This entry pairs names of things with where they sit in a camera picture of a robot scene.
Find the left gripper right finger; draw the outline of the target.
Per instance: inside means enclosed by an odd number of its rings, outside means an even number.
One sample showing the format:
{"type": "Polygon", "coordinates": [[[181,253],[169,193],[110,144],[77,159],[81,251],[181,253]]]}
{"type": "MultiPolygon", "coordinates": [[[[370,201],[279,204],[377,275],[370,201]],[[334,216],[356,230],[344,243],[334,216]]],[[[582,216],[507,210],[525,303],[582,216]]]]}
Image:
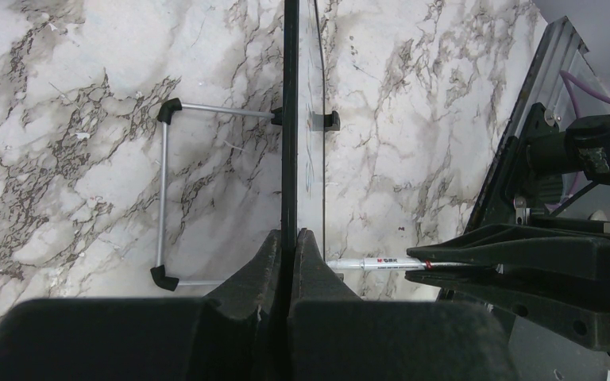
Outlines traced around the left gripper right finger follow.
{"type": "Polygon", "coordinates": [[[291,380],[515,380],[500,323],[467,302],[365,301],[295,244],[288,314],[291,380]]]}

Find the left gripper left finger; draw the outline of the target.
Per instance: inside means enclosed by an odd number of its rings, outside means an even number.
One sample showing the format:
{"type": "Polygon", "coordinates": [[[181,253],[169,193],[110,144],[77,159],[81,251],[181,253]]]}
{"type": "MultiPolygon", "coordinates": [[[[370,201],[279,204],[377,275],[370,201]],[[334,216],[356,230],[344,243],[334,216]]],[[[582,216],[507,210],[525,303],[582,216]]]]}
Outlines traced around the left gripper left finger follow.
{"type": "Polygon", "coordinates": [[[262,380],[280,233],[202,298],[46,298],[0,323],[0,380],[262,380]]]}

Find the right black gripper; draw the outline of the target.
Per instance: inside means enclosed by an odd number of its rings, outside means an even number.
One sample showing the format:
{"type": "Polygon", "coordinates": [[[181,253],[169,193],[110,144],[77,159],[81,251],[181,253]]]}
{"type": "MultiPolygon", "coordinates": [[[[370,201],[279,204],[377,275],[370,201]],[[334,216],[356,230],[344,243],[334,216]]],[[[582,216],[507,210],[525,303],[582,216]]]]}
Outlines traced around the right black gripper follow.
{"type": "MultiPolygon", "coordinates": [[[[610,222],[604,223],[610,234],[610,222]]],[[[525,318],[580,346],[610,352],[610,235],[525,225],[487,225],[449,241],[407,248],[422,261],[479,267],[407,271],[440,287],[525,318]],[[506,274],[491,268],[508,265],[506,274]]]]}

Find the black white marker pen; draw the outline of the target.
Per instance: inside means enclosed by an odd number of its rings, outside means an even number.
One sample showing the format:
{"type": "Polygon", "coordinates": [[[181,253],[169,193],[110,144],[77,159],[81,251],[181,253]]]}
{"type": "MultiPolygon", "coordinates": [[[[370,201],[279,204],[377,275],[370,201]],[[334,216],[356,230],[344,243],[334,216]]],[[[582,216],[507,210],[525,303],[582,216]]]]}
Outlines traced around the black white marker pen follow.
{"type": "Polygon", "coordinates": [[[433,262],[416,258],[373,257],[363,259],[337,259],[326,261],[334,270],[359,271],[434,271],[451,268],[472,267],[472,264],[458,262],[433,262]]]}

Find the black framed whiteboard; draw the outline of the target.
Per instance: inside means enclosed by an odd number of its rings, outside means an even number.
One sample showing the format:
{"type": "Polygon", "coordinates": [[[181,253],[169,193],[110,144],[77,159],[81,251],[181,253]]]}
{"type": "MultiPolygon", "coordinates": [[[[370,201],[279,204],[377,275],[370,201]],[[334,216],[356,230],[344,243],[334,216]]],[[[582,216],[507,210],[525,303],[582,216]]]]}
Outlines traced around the black framed whiteboard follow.
{"type": "Polygon", "coordinates": [[[325,252],[326,85],[319,4],[284,3],[281,231],[294,248],[302,229],[325,252]]]}

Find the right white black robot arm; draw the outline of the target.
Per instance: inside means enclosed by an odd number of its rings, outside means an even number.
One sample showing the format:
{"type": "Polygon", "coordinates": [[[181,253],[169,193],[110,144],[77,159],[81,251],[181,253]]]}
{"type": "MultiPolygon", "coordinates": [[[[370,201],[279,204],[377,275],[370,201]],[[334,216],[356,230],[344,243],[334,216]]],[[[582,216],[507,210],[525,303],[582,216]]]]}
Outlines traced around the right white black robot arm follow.
{"type": "Polygon", "coordinates": [[[406,279],[475,298],[610,355],[610,221],[560,217],[540,194],[544,179],[573,172],[591,186],[610,186],[610,114],[559,131],[542,111],[536,104],[508,141],[465,233],[407,250],[425,268],[406,279]]]}

